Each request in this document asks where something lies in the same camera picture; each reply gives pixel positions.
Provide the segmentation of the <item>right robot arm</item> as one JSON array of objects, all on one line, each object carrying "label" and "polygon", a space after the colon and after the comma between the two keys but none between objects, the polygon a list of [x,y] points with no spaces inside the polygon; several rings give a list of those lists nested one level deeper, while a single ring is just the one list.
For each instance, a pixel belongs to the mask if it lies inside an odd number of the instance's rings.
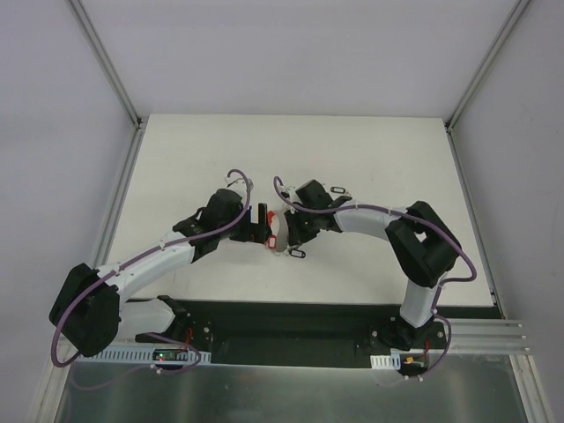
[{"label": "right robot arm", "polygon": [[320,232],[363,234],[390,244],[407,277],[404,301],[395,320],[378,330],[388,347],[408,351],[427,339],[434,321],[439,282],[459,257],[459,241],[426,202],[394,211],[362,206],[350,196],[332,197],[317,180],[299,187],[284,212],[290,249],[312,241]]}]

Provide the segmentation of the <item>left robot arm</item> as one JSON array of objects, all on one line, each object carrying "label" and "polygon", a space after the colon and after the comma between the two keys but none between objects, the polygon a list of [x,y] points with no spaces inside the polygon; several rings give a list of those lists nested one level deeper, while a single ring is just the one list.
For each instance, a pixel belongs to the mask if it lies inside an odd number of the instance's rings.
[{"label": "left robot arm", "polygon": [[48,315],[84,357],[100,353],[116,339],[168,343],[184,341],[188,313],[178,301],[160,295],[132,297],[153,282],[215,251],[223,240],[265,244],[271,236],[268,208],[252,207],[231,189],[218,189],[206,206],[176,223],[155,246],[125,262],[93,269],[73,267]]}]

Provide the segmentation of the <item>red handled key organizer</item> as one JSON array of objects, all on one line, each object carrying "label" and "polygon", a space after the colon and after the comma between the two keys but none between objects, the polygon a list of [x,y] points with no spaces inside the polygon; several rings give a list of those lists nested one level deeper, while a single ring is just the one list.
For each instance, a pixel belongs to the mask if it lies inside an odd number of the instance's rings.
[{"label": "red handled key organizer", "polygon": [[285,211],[269,211],[268,217],[271,226],[271,235],[274,234],[278,237],[277,247],[275,249],[269,249],[269,251],[275,256],[281,256],[288,247],[288,225],[286,223]]}]

